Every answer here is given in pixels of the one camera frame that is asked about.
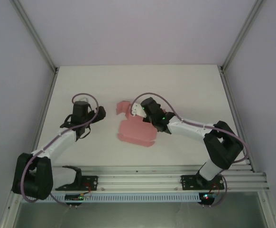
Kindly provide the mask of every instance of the metal frame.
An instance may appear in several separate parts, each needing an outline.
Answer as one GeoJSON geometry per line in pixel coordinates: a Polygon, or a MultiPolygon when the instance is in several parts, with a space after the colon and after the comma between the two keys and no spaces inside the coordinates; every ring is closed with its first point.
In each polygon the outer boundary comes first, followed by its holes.
{"type": "Polygon", "coordinates": [[[240,29],[239,34],[237,35],[235,42],[233,46],[231,47],[224,63],[222,64],[222,72],[225,73],[225,71],[229,68],[233,58],[235,57],[238,49],[240,48],[244,38],[247,36],[252,24],[254,23],[255,19],[257,18],[261,7],[265,3],[265,0],[256,0],[254,2],[254,5],[251,9],[251,11],[248,14],[248,17],[246,18],[245,22],[243,23],[243,26],[240,29]]]}
{"type": "Polygon", "coordinates": [[[52,72],[55,73],[56,72],[56,67],[55,67],[48,51],[46,50],[45,46],[43,45],[39,35],[37,34],[33,24],[31,23],[31,21],[28,18],[26,12],[24,11],[21,3],[18,0],[9,0],[9,1],[12,4],[12,6],[14,7],[14,9],[17,12],[18,16],[20,17],[20,19],[21,19],[22,23],[24,24],[25,28],[27,29],[28,33],[32,37],[32,39],[33,39],[35,45],[37,46],[40,54],[42,55],[42,57],[44,58],[44,60],[46,61],[46,63],[50,67],[50,69],[52,70],[52,72]]]}
{"type": "MultiPolygon", "coordinates": [[[[233,119],[235,122],[235,126],[238,132],[238,135],[244,140],[247,140],[247,137],[244,133],[242,122],[238,113],[238,109],[236,107],[234,97],[229,85],[228,78],[226,77],[225,73],[223,73],[222,67],[218,67],[218,70],[220,72],[222,84],[224,87],[224,90],[226,92],[226,96],[230,105],[230,109],[233,115],[233,119]]],[[[259,171],[259,167],[257,166],[256,162],[253,162],[253,155],[249,154],[249,160],[251,167],[253,168],[253,171],[259,171]]],[[[259,202],[262,207],[262,211],[264,213],[265,220],[267,222],[267,225],[269,228],[276,228],[276,209],[275,209],[275,203],[272,200],[271,192],[264,192],[264,191],[258,191],[258,197],[259,202]]]]}
{"type": "MultiPolygon", "coordinates": [[[[26,12],[18,0],[10,0],[15,11],[21,18],[23,24],[31,35],[42,57],[45,59],[50,69],[55,73],[53,81],[49,87],[45,105],[42,109],[39,119],[35,140],[32,150],[37,148],[41,135],[42,127],[45,121],[46,113],[49,107],[50,99],[53,93],[55,82],[57,79],[57,69],[43,45],[39,35],[34,29],[26,12]]],[[[233,119],[240,137],[245,139],[241,120],[234,103],[233,95],[229,87],[228,79],[225,71],[230,66],[240,45],[246,37],[249,29],[255,21],[265,0],[256,0],[245,23],[243,24],[231,50],[229,51],[222,67],[219,67],[221,80],[226,91],[226,96],[230,105],[233,119]]],[[[251,192],[256,191],[259,195],[260,205],[264,212],[265,219],[269,228],[276,228],[276,212],[272,206],[271,193],[269,192],[268,183],[264,173],[255,173],[257,167],[253,162],[253,158],[249,155],[249,161],[246,165],[234,165],[230,170],[225,171],[224,175],[228,182],[228,191],[230,192],[251,192]]],[[[180,176],[182,174],[195,174],[200,166],[157,166],[157,167],[80,167],[84,174],[97,174],[99,176],[99,184],[97,194],[110,193],[131,193],[141,194],[142,192],[152,193],[184,193],[195,191],[182,191],[180,184],[180,176]]],[[[20,195],[10,193],[4,214],[0,223],[0,228],[12,228],[17,216],[22,197],[20,195]]]]}

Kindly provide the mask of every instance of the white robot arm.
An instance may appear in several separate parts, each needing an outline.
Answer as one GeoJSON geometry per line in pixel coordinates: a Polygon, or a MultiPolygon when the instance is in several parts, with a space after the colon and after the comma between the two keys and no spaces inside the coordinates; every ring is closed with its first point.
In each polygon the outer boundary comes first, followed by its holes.
{"type": "Polygon", "coordinates": [[[84,177],[79,168],[52,167],[52,163],[77,140],[85,138],[91,132],[90,126],[84,123],[88,121],[95,123],[104,119],[106,113],[102,106],[99,106],[95,118],[95,112],[88,111],[90,107],[87,101],[74,102],[73,113],[60,126],[58,136],[31,154],[23,153],[18,157],[12,186],[14,193],[21,194],[22,187],[26,196],[44,200],[52,189],[63,187],[76,190],[82,186],[84,177]],[[25,167],[34,156],[36,158],[30,164],[25,173],[25,179],[21,183],[25,167]]]}
{"type": "Polygon", "coordinates": [[[145,99],[141,104],[134,103],[132,114],[143,116],[144,121],[152,123],[159,132],[184,135],[205,144],[210,159],[196,174],[196,181],[203,188],[208,188],[208,186],[212,185],[211,181],[223,170],[227,170],[243,149],[242,143],[230,135],[206,128],[206,126],[211,126],[233,133],[225,122],[219,121],[217,124],[204,124],[192,120],[179,119],[172,112],[164,112],[152,97],[145,99]],[[189,125],[185,122],[203,127],[189,125]]]}

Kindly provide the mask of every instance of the pink towel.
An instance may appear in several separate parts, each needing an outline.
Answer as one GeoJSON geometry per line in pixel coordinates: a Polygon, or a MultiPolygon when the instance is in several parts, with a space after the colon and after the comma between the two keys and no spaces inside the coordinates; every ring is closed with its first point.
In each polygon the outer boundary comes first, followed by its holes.
{"type": "Polygon", "coordinates": [[[121,141],[141,146],[152,146],[157,136],[157,129],[151,123],[143,122],[143,117],[130,114],[130,102],[121,101],[117,104],[117,115],[125,113],[127,120],[120,123],[118,138],[121,141]]]}

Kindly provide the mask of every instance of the white table surface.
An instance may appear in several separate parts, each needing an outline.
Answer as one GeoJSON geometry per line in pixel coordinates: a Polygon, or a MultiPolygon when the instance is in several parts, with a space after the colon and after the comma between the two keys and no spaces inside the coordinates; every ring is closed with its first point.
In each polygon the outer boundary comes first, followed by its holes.
{"type": "MultiPolygon", "coordinates": [[[[190,138],[158,133],[156,143],[148,148],[121,142],[117,138],[119,124],[126,118],[124,114],[116,115],[116,104],[122,100],[133,101],[144,92],[162,95],[182,117],[212,124],[222,120],[236,132],[216,65],[62,66],[46,114],[39,147],[55,136],[64,119],[72,113],[73,95],[89,93],[104,106],[106,117],[92,124],[91,134],[67,149],[54,165],[204,164],[209,158],[205,145],[190,138]]],[[[163,101],[155,99],[168,110],[163,101]]],[[[92,108],[95,108],[92,99],[89,101],[92,108]]]]}

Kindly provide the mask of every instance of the purple cable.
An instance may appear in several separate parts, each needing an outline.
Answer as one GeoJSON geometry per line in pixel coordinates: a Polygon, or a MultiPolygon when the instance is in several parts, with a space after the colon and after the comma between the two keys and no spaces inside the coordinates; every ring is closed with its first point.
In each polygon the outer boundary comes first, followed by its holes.
{"type": "Polygon", "coordinates": [[[188,125],[191,125],[191,126],[195,126],[195,127],[201,127],[201,128],[211,129],[211,130],[215,130],[215,131],[218,131],[218,132],[223,132],[223,133],[225,133],[225,134],[228,134],[228,135],[234,137],[234,138],[237,139],[238,141],[240,141],[240,142],[244,145],[244,147],[246,148],[246,154],[245,154],[245,156],[244,156],[242,159],[239,159],[239,160],[237,160],[237,161],[234,161],[233,164],[234,164],[234,163],[238,163],[238,162],[242,162],[242,161],[244,161],[244,160],[246,160],[246,159],[248,158],[248,155],[249,155],[249,148],[248,148],[248,145],[247,145],[246,142],[243,141],[240,137],[238,137],[237,135],[235,135],[235,134],[233,134],[233,133],[231,133],[231,132],[228,132],[228,131],[226,131],[226,130],[220,129],[220,128],[216,128],[216,127],[212,127],[212,126],[206,126],[206,125],[203,126],[203,125],[201,125],[201,124],[192,123],[192,122],[189,122],[189,121],[187,121],[187,120],[183,120],[183,119],[177,114],[177,112],[176,112],[175,109],[171,106],[171,104],[170,104],[164,97],[162,97],[162,96],[160,96],[160,95],[158,95],[158,94],[151,93],[151,92],[140,94],[140,95],[139,95],[138,97],[136,97],[136,98],[134,99],[134,101],[132,102],[132,104],[131,104],[131,106],[130,106],[130,109],[131,109],[131,110],[132,110],[132,108],[133,108],[133,104],[134,104],[140,97],[142,97],[142,96],[144,96],[144,95],[154,95],[154,96],[157,96],[157,97],[161,98],[161,99],[170,107],[170,109],[172,109],[172,111],[174,112],[175,116],[176,116],[179,120],[181,120],[183,123],[185,123],[185,124],[188,124],[188,125]]]}
{"type": "Polygon", "coordinates": [[[228,184],[227,184],[227,180],[225,179],[225,177],[220,173],[219,174],[221,177],[222,177],[222,179],[223,179],[223,181],[224,181],[224,185],[225,185],[225,192],[224,192],[224,195],[222,196],[222,198],[217,202],[217,203],[214,203],[214,204],[212,204],[212,205],[205,205],[206,207],[208,207],[208,208],[212,208],[212,207],[215,207],[215,206],[218,206],[218,205],[220,205],[224,200],[225,200],[225,198],[226,198],[226,196],[227,196],[227,193],[228,193],[228,184]]]}
{"type": "Polygon", "coordinates": [[[76,129],[76,128],[79,128],[79,127],[83,127],[83,126],[88,126],[97,116],[98,114],[98,111],[99,111],[99,104],[98,104],[98,101],[96,100],[96,98],[90,94],[86,94],[86,93],[80,93],[80,94],[76,94],[75,96],[73,96],[72,98],[72,103],[74,103],[74,99],[77,97],[77,96],[80,96],[80,95],[86,95],[86,96],[89,96],[91,97],[96,105],[97,105],[97,108],[96,108],[96,113],[95,115],[92,117],[92,119],[90,119],[89,121],[87,121],[86,123],[83,123],[83,124],[80,124],[80,125],[77,125],[77,126],[74,126],[74,127],[71,127],[69,129],[66,129],[64,131],[61,132],[60,135],[57,135],[52,141],[50,141],[44,148],[43,150],[40,150],[38,153],[36,153],[29,161],[28,163],[26,164],[24,170],[23,170],[23,173],[22,173],[22,176],[21,176],[21,181],[20,181],[20,191],[21,191],[21,195],[23,196],[23,198],[29,202],[29,203],[34,203],[36,202],[38,199],[34,199],[34,200],[31,200],[29,198],[27,198],[27,196],[25,195],[25,192],[24,192],[24,178],[25,178],[25,175],[28,171],[28,168],[29,166],[31,165],[32,161],[37,157],[39,156],[43,151],[45,151],[47,148],[49,148],[57,139],[59,139],[61,137],[61,135],[65,134],[66,132],[69,132],[73,129],[76,129]]]}
{"type": "Polygon", "coordinates": [[[60,205],[62,205],[62,206],[64,206],[64,207],[70,207],[70,206],[67,205],[66,203],[63,203],[63,202],[57,200],[57,198],[56,198],[55,196],[53,196],[52,193],[50,193],[49,195],[53,198],[54,201],[56,201],[56,203],[58,203],[58,204],[60,204],[60,205]]]}

